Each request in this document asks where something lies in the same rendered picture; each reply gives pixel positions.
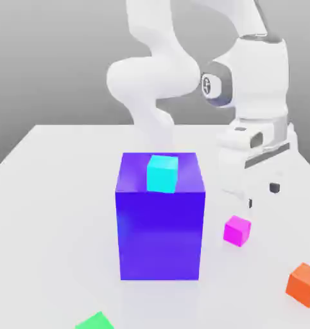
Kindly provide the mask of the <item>small green cube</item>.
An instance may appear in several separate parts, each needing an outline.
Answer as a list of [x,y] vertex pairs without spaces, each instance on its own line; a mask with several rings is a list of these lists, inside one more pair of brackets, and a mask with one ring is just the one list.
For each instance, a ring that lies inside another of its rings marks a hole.
[[114,326],[103,312],[97,312],[90,318],[77,324],[74,329],[114,329]]

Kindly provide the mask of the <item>small cyan cube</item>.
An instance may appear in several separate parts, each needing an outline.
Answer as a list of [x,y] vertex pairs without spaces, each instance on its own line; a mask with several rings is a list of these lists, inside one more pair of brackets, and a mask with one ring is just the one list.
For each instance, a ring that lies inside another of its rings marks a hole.
[[178,157],[152,155],[146,171],[148,191],[174,193],[178,181]]

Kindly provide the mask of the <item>large purple box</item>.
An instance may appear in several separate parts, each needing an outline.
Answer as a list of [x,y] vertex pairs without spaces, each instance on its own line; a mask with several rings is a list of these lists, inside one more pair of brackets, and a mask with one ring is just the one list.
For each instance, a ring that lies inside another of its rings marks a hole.
[[124,153],[115,190],[122,280],[197,280],[205,186],[194,152],[176,153],[175,193],[146,188],[149,153]]

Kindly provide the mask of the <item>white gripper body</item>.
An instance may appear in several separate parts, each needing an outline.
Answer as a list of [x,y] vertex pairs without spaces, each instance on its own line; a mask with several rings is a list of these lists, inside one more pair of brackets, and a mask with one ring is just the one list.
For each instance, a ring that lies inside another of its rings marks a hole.
[[231,137],[241,137],[228,145],[219,143],[218,171],[221,189],[236,197],[246,197],[252,188],[283,167],[283,153],[298,150],[298,138],[295,132],[288,132],[287,139],[270,147],[263,146],[263,133],[230,132]]

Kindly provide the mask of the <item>small magenta cube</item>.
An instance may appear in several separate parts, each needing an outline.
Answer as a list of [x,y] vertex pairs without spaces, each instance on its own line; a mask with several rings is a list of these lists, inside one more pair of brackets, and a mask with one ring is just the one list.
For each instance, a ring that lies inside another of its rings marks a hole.
[[242,247],[250,236],[252,223],[238,216],[232,216],[226,223],[223,239],[238,247]]

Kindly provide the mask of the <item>small orange cube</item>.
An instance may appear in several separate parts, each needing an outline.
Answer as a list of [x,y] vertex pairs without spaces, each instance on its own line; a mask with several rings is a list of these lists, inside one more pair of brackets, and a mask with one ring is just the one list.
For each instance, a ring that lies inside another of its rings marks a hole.
[[286,294],[310,308],[310,265],[301,263],[289,275]]

